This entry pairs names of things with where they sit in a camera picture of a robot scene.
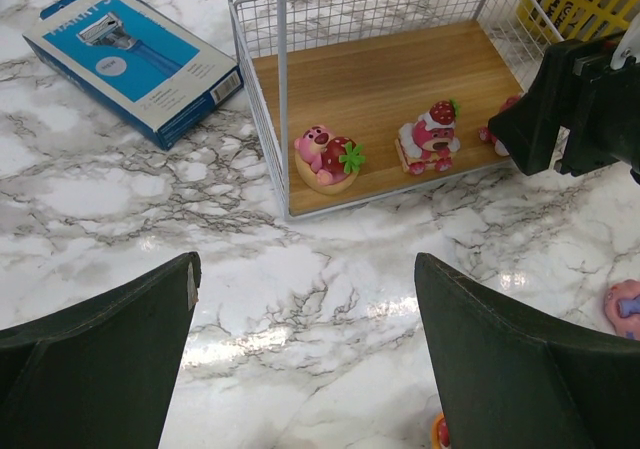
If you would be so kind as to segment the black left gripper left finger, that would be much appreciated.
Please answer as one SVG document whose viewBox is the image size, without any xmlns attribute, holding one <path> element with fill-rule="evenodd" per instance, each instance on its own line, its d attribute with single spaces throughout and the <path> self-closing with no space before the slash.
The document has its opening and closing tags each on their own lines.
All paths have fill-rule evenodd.
<svg viewBox="0 0 640 449">
<path fill-rule="evenodd" d="M 158 447 L 199 286 L 187 252 L 2 330 L 2 447 Z"/>
</svg>

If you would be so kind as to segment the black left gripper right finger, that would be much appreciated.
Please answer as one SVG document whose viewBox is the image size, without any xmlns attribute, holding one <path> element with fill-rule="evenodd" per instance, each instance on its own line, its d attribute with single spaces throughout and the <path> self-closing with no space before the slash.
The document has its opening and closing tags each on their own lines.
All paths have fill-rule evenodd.
<svg viewBox="0 0 640 449">
<path fill-rule="evenodd" d="M 550 316 L 421 253 L 414 279 L 455 448 L 635 448 L 639 340 Z"/>
</svg>

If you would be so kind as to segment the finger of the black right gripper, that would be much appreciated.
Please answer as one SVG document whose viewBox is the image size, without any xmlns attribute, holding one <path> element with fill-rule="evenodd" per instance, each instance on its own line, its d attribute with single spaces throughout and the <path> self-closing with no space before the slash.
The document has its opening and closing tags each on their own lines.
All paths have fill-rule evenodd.
<svg viewBox="0 0 640 449">
<path fill-rule="evenodd" d="M 575 111 L 580 82 L 573 70 L 582 46 L 580 41 L 568 40 L 548 47 L 520 101 L 489 120 L 525 175 L 549 168 L 561 124 Z"/>
</svg>

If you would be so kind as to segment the purple bunny orange ring toy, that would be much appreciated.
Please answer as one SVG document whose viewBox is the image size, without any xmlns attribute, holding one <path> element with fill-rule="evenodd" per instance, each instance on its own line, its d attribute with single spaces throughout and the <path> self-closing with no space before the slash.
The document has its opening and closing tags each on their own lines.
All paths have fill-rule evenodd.
<svg viewBox="0 0 640 449">
<path fill-rule="evenodd" d="M 450 435 L 443 413 L 438 414 L 431 425 L 431 448 L 450 449 Z"/>
</svg>

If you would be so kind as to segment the pink bear strawberry tart toy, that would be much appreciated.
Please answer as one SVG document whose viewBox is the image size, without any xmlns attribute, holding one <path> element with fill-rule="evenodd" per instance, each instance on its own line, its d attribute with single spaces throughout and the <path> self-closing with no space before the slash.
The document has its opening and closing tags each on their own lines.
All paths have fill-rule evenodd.
<svg viewBox="0 0 640 449">
<path fill-rule="evenodd" d="M 294 141 L 296 169 L 314 191 L 336 195 L 348 189 L 366 161 L 363 146 L 323 125 L 307 129 Z"/>
</svg>

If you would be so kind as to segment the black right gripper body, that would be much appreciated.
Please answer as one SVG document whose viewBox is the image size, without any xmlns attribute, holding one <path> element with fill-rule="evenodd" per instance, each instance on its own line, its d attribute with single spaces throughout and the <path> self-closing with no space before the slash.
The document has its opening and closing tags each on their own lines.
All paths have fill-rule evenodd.
<svg viewBox="0 0 640 449">
<path fill-rule="evenodd" d="M 625 56 L 619 69 L 610 67 L 617 38 L 589 44 L 590 53 L 576 58 L 571 80 L 575 104 L 562 113 L 569 117 L 569 135 L 555 170 L 573 177 L 623 162 L 639 175 L 639 62 Z"/>
</svg>

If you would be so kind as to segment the pink bear cake car toy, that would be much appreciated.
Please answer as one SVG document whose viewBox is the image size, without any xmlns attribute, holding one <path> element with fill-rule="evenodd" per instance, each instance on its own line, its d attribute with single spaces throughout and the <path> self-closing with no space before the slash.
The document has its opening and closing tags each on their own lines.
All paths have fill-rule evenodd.
<svg viewBox="0 0 640 449">
<path fill-rule="evenodd" d="M 405 123 L 398 130 L 395 147 L 404 173 L 417 176 L 425 171 L 442 173 L 452 168 L 460 149 L 455 134 L 458 115 L 455 100 L 441 100 L 414 123 Z"/>
</svg>

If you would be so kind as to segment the purple bunny pink donut toy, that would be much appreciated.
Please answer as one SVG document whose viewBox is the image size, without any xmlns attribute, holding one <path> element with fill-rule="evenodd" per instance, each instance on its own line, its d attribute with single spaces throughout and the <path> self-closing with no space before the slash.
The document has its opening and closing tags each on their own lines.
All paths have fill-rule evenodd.
<svg viewBox="0 0 640 449">
<path fill-rule="evenodd" d="M 639 281 L 627 279 L 611 286 L 605 294 L 604 311 L 616 334 L 639 340 Z"/>
</svg>

